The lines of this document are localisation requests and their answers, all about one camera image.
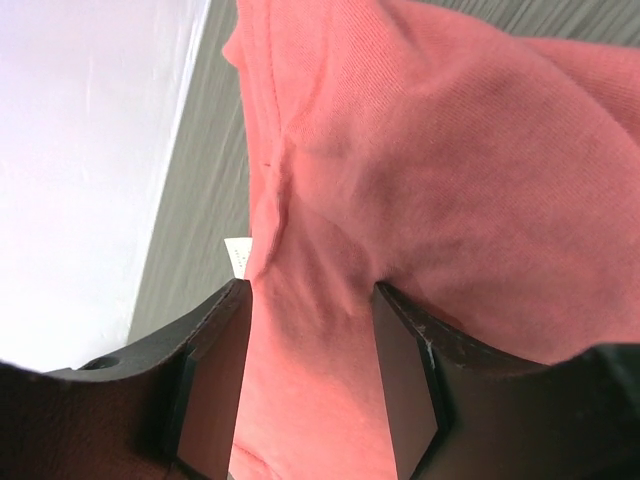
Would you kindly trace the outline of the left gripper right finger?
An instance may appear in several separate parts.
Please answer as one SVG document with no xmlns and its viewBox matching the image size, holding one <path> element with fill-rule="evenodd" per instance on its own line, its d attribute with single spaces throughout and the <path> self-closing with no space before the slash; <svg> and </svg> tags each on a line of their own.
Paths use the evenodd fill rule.
<svg viewBox="0 0 640 480">
<path fill-rule="evenodd" d="M 639 348 L 542 365 L 377 284 L 374 335 L 400 479 L 635 479 Z"/>
</svg>

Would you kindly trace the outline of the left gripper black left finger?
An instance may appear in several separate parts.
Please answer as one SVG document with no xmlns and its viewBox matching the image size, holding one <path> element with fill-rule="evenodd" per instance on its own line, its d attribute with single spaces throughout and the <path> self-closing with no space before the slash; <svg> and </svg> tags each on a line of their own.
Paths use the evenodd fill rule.
<svg viewBox="0 0 640 480">
<path fill-rule="evenodd" d="M 1 367 L 5 479 L 224 479 L 251 325 L 232 280 L 79 369 Z"/>
</svg>

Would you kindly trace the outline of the salmon pink t shirt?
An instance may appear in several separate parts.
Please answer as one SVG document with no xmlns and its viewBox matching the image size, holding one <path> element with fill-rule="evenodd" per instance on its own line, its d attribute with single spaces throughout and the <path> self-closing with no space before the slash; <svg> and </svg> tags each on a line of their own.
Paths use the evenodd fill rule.
<svg viewBox="0 0 640 480">
<path fill-rule="evenodd" d="M 237 479 L 390 479 L 388 282 L 555 363 L 639 339 L 639 52 L 417 1 L 241 1 L 253 319 Z"/>
</svg>

